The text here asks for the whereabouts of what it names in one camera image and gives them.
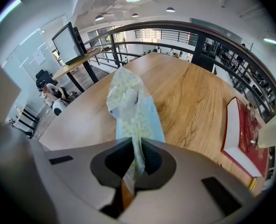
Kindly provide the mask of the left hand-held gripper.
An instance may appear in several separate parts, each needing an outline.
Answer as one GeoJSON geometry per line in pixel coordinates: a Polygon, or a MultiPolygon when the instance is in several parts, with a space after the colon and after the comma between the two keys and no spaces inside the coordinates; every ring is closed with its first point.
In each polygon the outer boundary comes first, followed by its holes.
{"type": "Polygon", "coordinates": [[[57,224],[31,140],[5,124],[19,93],[19,87],[0,67],[0,224],[57,224]]]}

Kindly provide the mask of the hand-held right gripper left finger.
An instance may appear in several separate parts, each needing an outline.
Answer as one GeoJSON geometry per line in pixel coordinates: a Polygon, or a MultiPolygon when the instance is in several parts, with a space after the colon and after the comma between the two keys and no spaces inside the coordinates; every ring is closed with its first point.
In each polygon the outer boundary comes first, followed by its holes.
{"type": "Polygon", "coordinates": [[[76,196],[114,219],[124,211],[122,180],[134,159],[130,138],[47,151],[53,170],[76,196]]]}

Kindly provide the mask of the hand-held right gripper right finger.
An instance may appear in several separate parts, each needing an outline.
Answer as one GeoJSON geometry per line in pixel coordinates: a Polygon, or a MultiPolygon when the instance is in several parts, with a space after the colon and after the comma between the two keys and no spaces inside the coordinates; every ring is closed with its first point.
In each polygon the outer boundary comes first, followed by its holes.
{"type": "Polygon", "coordinates": [[[206,156],[145,139],[153,150],[168,152],[176,162],[172,177],[159,189],[136,193],[118,217],[124,224],[211,224],[238,221],[238,209],[254,197],[236,177],[206,156]]]}

